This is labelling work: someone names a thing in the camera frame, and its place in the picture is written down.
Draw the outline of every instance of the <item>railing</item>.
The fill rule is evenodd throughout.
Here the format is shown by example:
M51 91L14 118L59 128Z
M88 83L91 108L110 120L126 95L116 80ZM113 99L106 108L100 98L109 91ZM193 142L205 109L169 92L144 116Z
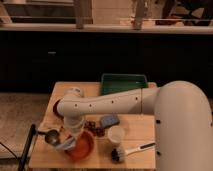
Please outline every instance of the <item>railing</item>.
M167 1L173 0L3 0L0 30L213 33L206 6L168 9Z

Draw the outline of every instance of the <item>black handle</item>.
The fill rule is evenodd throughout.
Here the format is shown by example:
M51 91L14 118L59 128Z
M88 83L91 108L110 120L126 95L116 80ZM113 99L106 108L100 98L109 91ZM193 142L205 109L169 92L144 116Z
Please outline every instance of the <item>black handle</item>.
M30 127L30 130L29 130L28 136L27 136L27 140L26 140L26 143L24 146L23 153L21 155L21 159L19 161L18 171L24 170L24 166L25 166L25 163L27 160L27 155L28 155L30 145L31 145L31 142L32 142L32 139L33 139L33 136L35 135L35 133L36 133L35 124L32 124Z
M152 147L152 146L154 146L154 145L155 145L155 143L145 144L145 145L140 146L140 149Z

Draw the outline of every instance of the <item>red object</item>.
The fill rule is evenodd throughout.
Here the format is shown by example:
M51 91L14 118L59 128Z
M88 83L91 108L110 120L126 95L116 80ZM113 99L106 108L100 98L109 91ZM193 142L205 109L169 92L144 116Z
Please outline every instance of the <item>red object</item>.
M65 151L73 161L79 161L92 152L94 148L94 137L90 131L85 130L76 142L76 147Z
M57 111L57 106L58 106L58 103L60 102L60 99L59 100L57 100L56 102L55 102L55 104L53 105L53 113L57 116L57 117L59 117L60 119L64 119L64 117L62 116L62 115L60 115L59 113L58 113L58 111Z

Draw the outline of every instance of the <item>black wall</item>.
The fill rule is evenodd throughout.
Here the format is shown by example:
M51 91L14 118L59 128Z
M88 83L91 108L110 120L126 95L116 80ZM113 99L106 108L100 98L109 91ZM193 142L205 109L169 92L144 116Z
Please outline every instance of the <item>black wall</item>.
M187 80L213 97L212 48L212 35L1 31L0 91L137 73L158 85Z

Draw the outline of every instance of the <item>brush handle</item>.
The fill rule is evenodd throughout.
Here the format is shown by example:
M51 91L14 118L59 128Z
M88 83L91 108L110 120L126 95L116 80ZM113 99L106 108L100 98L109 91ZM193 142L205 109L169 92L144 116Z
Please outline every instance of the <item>brush handle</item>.
M135 153L135 152L144 151L144 150L151 148L154 145L155 145L155 143L149 143L149 144L139 146L137 148L127 149L127 150L125 150L125 154L129 155L129 154L132 154L132 153Z

